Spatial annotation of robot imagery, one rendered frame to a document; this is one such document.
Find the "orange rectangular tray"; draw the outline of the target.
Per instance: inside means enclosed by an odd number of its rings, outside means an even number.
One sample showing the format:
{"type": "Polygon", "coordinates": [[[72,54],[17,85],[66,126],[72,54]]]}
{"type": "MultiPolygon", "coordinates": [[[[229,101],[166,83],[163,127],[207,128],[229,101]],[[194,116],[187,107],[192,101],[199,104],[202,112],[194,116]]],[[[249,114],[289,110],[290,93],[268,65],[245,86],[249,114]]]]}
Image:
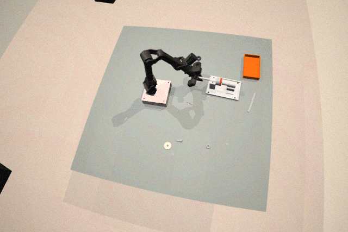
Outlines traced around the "orange rectangular tray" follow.
{"type": "Polygon", "coordinates": [[[244,54],[243,78],[260,79],[260,55],[244,54]]]}

